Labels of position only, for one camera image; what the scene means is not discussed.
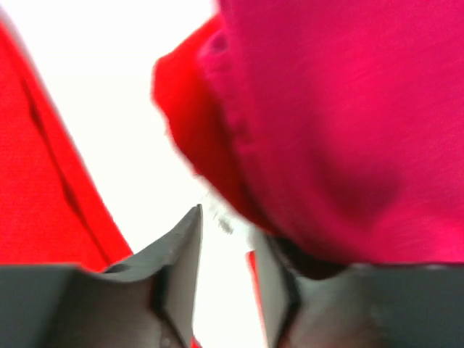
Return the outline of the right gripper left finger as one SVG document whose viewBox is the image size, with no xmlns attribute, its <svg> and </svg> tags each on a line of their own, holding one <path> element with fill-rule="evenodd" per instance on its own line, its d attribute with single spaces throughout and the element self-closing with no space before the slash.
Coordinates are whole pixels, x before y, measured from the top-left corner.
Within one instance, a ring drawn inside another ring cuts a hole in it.
<svg viewBox="0 0 464 348">
<path fill-rule="evenodd" d="M 202 208 L 103 273 L 1 267 L 3 347 L 189 347 Z"/>
</svg>

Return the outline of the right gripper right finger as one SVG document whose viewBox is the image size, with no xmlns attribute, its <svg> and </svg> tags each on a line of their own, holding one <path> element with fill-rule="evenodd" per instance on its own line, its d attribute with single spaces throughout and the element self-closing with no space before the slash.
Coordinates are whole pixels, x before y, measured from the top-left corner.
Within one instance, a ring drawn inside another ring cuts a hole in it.
<svg viewBox="0 0 464 348">
<path fill-rule="evenodd" d="M 314 280 L 254 235 L 270 347 L 461 347 L 462 265 L 354 265 Z"/>
</svg>

